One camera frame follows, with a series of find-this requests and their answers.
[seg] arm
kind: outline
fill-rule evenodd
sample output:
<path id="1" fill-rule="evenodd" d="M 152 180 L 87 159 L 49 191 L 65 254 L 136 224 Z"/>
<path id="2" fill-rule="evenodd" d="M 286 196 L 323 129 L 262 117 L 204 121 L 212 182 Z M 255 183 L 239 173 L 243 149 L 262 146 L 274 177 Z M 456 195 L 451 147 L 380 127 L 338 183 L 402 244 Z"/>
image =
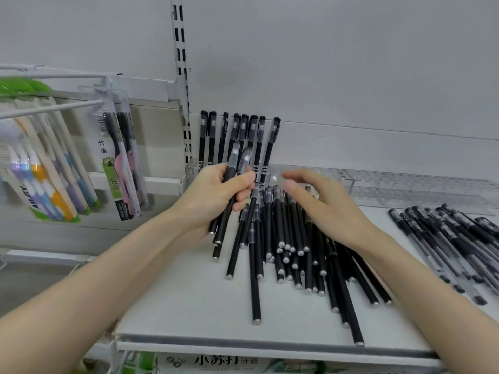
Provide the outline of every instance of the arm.
<path id="1" fill-rule="evenodd" d="M 377 228 L 343 185 L 312 171 L 283 173 L 284 188 L 328 236 L 357 251 L 380 275 L 450 372 L 493 374 L 499 367 L 499 324 L 457 294 Z M 310 183 L 313 198 L 296 182 Z"/>
<path id="2" fill-rule="evenodd" d="M 234 194 L 233 209 L 244 206 L 254 172 L 221 183 L 225 167 L 203 169 L 169 210 L 1 318 L 2 372 L 69 372 L 166 264 L 206 235 Z"/>

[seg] green label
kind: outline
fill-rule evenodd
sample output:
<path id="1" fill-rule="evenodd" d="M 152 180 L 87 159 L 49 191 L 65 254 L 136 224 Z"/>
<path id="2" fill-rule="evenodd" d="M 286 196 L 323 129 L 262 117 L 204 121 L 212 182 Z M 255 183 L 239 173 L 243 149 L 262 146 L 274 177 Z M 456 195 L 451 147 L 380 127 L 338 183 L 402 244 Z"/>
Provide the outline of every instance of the green label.
<path id="1" fill-rule="evenodd" d="M 114 159 L 112 157 L 105 157 L 102 160 L 102 167 L 104 168 L 104 173 L 106 173 L 107 182 L 109 183 L 109 188 L 111 189 L 113 198 L 123 198 L 121 195 L 120 183 L 118 182 L 118 176 L 114 170 Z"/>

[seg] forearm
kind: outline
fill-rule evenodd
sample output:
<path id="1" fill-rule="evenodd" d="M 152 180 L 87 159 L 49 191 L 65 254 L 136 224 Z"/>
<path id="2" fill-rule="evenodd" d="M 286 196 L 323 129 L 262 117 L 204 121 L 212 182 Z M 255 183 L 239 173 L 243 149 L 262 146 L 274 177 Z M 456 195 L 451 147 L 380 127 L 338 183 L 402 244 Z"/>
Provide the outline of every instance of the forearm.
<path id="1" fill-rule="evenodd" d="M 379 273 L 453 374 L 495 373 L 499 325 L 383 232 L 358 252 Z"/>
<path id="2" fill-rule="evenodd" d="M 166 212 L 0 319 L 3 369 L 69 371 L 177 255 L 182 232 Z"/>

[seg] left hand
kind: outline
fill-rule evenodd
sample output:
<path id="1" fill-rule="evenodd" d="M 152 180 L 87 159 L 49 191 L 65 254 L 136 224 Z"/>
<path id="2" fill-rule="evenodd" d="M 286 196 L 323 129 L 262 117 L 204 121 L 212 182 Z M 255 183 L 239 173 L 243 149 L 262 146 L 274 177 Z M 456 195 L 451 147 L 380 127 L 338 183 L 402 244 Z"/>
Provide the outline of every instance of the left hand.
<path id="1" fill-rule="evenodd" d="M 203 168 L 179 200 L 168 210 L 183 224 L 186 232 L 201 229 L 208 232 L 208 225 L 218 217 L 233 195 L 233 211 L 240 211 L 254 188 L 255 173 L 246 172 L 222 183 L 227 164 Z"/>

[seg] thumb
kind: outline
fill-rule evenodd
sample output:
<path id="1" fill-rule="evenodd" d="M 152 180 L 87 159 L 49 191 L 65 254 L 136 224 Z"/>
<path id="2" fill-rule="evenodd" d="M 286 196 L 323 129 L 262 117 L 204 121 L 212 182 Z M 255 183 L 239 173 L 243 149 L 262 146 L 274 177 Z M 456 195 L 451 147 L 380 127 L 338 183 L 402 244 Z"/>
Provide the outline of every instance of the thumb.
<path id="1" fill-rule="evenodd" d="M 237 192 L 246 189 L 254 183 L 255 172 L 249 171 L 244 175 L 231 178 L 229 181 L 221 184 L 222 192 L 227 199 L 230 199 Z"/>
<path id="2" fill-rule="evenodd" d="M 312 218 L 317 220 L 321 213 L 324 203 L 312 197 L 312 195 L 304 188 L 300 187 L 294 180 L 284 181 L 284 190 L 286 190 L 293 199 L 298 202 L 305 212 Z"/>

